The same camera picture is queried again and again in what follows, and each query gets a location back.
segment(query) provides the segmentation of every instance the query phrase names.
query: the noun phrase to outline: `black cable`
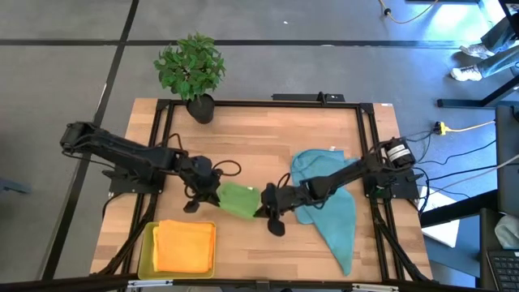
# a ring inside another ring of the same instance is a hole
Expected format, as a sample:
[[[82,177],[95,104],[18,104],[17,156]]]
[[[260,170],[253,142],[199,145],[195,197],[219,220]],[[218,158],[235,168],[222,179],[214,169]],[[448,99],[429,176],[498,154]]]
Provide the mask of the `black cable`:
[[[225,175],[225,176],[237,176],[238,174],[242,173],[242,166],[237,163],[236,161],[234,160],[224,160],[224,161],[220,161],[218,163],[216,163],[212,168],[215,170],[217,168],[217,166],[221,165],[221,164],[224,164],[224,163],[234,163],[237,167],[238,167],[238,171],[235,173],[235,174],[224,174],[222,172],[221,175]]]
[[[429,138],[429,140],[427,140],[427,146],[425,147],[425,150],[423,151],[423,154],[420,157],[420,159],[418,159],[417,163],[420,163],[420,161],[422,161],[423,158],[425,158],[425,156],[427,155],[427,151],[429,151],[429,146],[431,146],[431,134],[429,134],[427,137]]]
[[[473,172],[473,171],[478,171],[478,170],[487,170],[487,169],[492,168],[492,167],[496,167],[496,165],[489,165],[489,166],[484,166],[484,167],[478,167],[478,168],[472,169],[472,170],[457,171],[455,173],[442,175],[442,176],[440,176],[438,178],[431,178],[430,180],[433,181],[433,180],[438,180],[438,179],[442,179],[442,178],[448,178],[449,176],[453,176],[453,175],[456,175],[456,174],[466,174],[466,173]]]
[[[418,211],[418,207],[416,206],[416,204],[414,203],[414,201],[412,199],[406,199],[406,201],[408,201],[409,204],[411,204],[416,209],[416,211]]]
[[[108,204],[115,198],[119,197],[120,195],[122,195],[123,193],[117,193],[117,194],[114,194],[112,195],[111,198],[109,198],[108,200],[106,200],[105,204],[103,205],[103,213],[102,213],[102,217],[101,219],[105,219],[105,213],[106,213],[106,207],[108,206]]]
[[[194,195],[188,195],[188,194],[187,194],[187,186],[184,187],[184,194],[185,194],[186,197],[188,197],[189,199],[193,199],[193,198],[195,198],[195,195],[196,195],[196,194],[194,194]]]
[[[409,139],[409,138],[407,138],[407,137],[412,136],[412,135],[418,135],[418,134],[423,134],[423,133],[427,133],[427,135],[423,136],[423,137],[420,138],[420,139],[416,139],[416,140],[414,140],[414,139]],[[404,136],[404,137],[402,137],[402,138],[405,138],[405,140],[406,140],[406,141],[409,141],[409,142],[418,142],[418,141],[422,141],[422,140],[427,139],[428,137],[430,137],[430,136],[432,135],[432,133],[433,133],[432,131],[421,131],[421,132],[419,132],[419,133],[415,133],[415,134],[412,134],[412,135],[406,135],[406,136]]]
[[[109,167],[111,168],[112,170],[115,170],[115,167],[109,165],[109,164],[106,164],[104,162],[100,162],[100,161],[95,161],[95,160],[92,160],[92,159],[87,159],[87,158],[83,158],[83,157],[76,157],[74,155],[71,155],[71,154],[68,154],[68,153],[65,153],[65,151],[63,150],[62,151],[62,154],[65,155],[66,157],[70,157],[70,158],[75,158],[75,159],[79,159],[79,160],[83,160],[83,161],[89,161],[91,163],[96,163],[98,165],[103,165],[103,166],[106,166],[106,167]]]
[[[180,140],[180,135],[178,133],[173,133],[171,134],[168,138],[164,139],[162,142],[159,142],[155,145],[155,147],[159,146],[159,145],[163,145],[163,146],[166,146],[166,144],[168,143],[169,139],[173,138],[177,136],[177,141],[178,141],[178,146],[180,147],[181,150],[184,150],[184,147],[182,146],[182,141]]]
[[[431,195],[431,187],[429,186],[429,175],[427,175],[427,172],[425,172],[425,170],[423,170],[423,169],[421,169],[419,167],[414,167],[413,169],[422,171],[423,174],[426,177],[425,183],[426,183],[426,187],[427,187],[427,193],[426,193],[425,197],[423,198],[424,201],[423,201],[422,207],[418,210],[418,216],[421,217],[422,213],[423,213],[423,210],[427,206],[427,201],[429,200],[429,195]]]
[[[281,181],[283,180],[283,178],[286,178],[286,180],[282,186]],[[277,188],[286,186],[286,184],[289,183],[289,179],[290,179],[290,173],[283,174],[283,176],[279,179],[279,181],[277,181]]]
[[[427,187],[426,185],[421,185],[421,184],[417,184],[417,186],[420,186],[420,187]],[[446,192],[446,193],[449,193],[449,194],[452,194],[452,195],[463,195],[465,196],[466,198],[470,199],[470,197],[465,194],[465,193],[457,193],[455,191],[446,191],[446,190],[443,190],[439,187],[433,187],[433,186],[429,186],[431,189],[436,189],[436,190],[442,190],[443,192]]]
[[[423,164],[423,163],[436,163],[436,164],[439,164],[439,165],[446,165],[447,164],[447,161],[453,157],[459,157],[459,156],[463,156],[463,155],[466,155],[466,154],[471,154],[473,152],[476,152],[476,151],[479,151],[479,150],[482,150],[482,149],[485,149],[486,147],[492,145],[495,143],[495,140],[493,140],[492,142],[490,142],[489,144],[483,146],[483,147],[480,147],[480,148],[477,148],[477,149],[474,149],[474,150],[470,150],[468,152],[464,152],[464,153],[460,153],[460,154],[455,154],[455,155],[451,155],[449,157],[447,157],[447,159],[445,159],[445,162],[438,162],[438,161],[422,161],[422,162],[418,162],[419,164]]]

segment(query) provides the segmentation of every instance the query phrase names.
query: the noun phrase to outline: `wooden tabletop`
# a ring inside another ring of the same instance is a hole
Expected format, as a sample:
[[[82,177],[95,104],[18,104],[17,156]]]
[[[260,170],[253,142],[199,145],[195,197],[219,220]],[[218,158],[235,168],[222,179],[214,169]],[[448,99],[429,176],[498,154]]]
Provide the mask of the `wooden tabletop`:
[[[126,138],[148,144],[157,99],[140,98],[128,123]],[[374,104],[380,140],[399,136],[392,105]],[[367,116],[364,117],[369,127]],[[292,156],[309,148],[344,150],[346,157],[360,157],[358,125],[351,109],[304,109],[268,107],[216,107],[214,120],[198,124],[183,106],[175,106],[171,133],[182,137],[190,156],[204,155],[213,164],[232,159],[242,166],[237,177],[222,177],[245,186],[265,188],[290,171]],[[177,140],[168,145],[177,147]],[[235,166],[223,165],[225,172]],[[272,279],[291,281],[380,281],[369,202],[359,179],[346,186],[355,199],[357,222],[354,261],[351,274],[345,277],[326,242],[313,225],[298,224],[293,213],[282,220],[286,234],[277,237],[267,230],[266,219],[248,221],[234,217],[210,204],[201,204],[198,212],[185,213],[188,201],[180,178],[169,176],[159,196],[155,221],[214,221],[217,224],[215,278]],[[92,272],[108,264],[127,238],[136,195],[122,195],[106,209],[105,219],[92,262]],[[392,208],[399,243],[420,271],[431,278],[417,211],[405,200],[393,200]],[[389,273],[395,277],[390,246],[386,244]],[[140,242],[135,245],[131,271],[136,271]]]

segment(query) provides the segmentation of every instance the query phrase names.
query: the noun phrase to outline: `table leg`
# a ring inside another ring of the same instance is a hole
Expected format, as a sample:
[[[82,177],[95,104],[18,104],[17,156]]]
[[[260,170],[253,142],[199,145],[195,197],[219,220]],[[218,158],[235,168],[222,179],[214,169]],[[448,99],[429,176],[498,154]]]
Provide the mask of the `table leg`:
[[[462,109],[494,109],[498,105],[519,106],[517,101],[502,101],[507,95],[514,92],[514,88],[519,84],[519,75],[513,77],[506,84],[497,88],[493,93],[477,100],[460,100],[460,99],[439,99],[437,101],[439,107],[443,108],[462,108]]]
[[[422,228],[479,214],[482,208],[497,211],[497,190],[476,195],[470,199],[424,212],[420,217]]]

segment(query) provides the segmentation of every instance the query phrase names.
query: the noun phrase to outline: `black pot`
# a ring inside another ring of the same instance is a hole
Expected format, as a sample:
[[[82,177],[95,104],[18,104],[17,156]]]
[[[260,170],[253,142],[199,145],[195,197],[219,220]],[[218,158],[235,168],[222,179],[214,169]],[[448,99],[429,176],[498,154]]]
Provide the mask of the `black pot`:
[[[195,118],[196,122],[209,123],[214,114],[214,100],[210,95],[204,93],[194,101],[187,102],[187,112]]]

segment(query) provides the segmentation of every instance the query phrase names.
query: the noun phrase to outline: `blue towel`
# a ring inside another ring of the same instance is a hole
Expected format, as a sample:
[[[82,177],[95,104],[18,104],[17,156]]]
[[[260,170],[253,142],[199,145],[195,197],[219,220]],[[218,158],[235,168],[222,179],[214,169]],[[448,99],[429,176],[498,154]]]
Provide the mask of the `blue towel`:
[[[290,173],[295,186],[305,178],[330,175],[355,159],[346,160],[342,151],[306,150],[294,156]],[[355,201],[344,188],[337,189],[322,209],[301,206],[295,209],[302,224],[314,223],[328,247],[348,276],[354,257]]]

